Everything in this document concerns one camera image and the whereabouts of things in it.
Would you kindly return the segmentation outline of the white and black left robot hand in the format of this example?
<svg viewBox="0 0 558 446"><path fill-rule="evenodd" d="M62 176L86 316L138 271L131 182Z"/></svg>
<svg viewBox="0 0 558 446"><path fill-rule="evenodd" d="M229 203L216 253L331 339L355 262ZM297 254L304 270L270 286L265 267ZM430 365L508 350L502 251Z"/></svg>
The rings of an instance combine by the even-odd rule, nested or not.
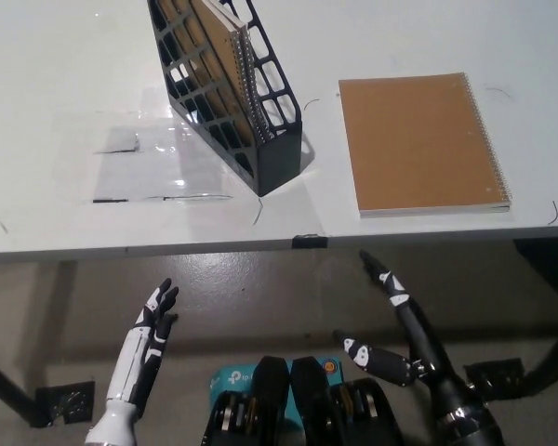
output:
<svg viewBox="0 0 558 446"><path fill-rule="evenodd" d="M108 387L105 410L89 429L85 445L135 445L135 425L160 370L173 324L179 288L169 278L155 288L121 347Z"/></svg>

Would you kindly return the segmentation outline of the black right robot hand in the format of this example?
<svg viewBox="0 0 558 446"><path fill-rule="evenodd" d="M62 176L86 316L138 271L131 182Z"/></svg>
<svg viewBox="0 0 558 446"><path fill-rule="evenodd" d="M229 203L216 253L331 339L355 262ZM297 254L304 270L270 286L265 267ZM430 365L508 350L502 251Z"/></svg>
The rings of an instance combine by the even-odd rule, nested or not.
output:
<svg viewBox="0 0 558 446"><path fill-rule="evenodd" d="M430 391L432 412L441 423L467 420L479 411L480 402L455 372L418 302L407 292L391 269L366 250L359 252L372 283L388 297L405 331L409 346L406 358L383 348L373 348L341 330L333 336L358 368L398 387L419 380Z"/></svg>

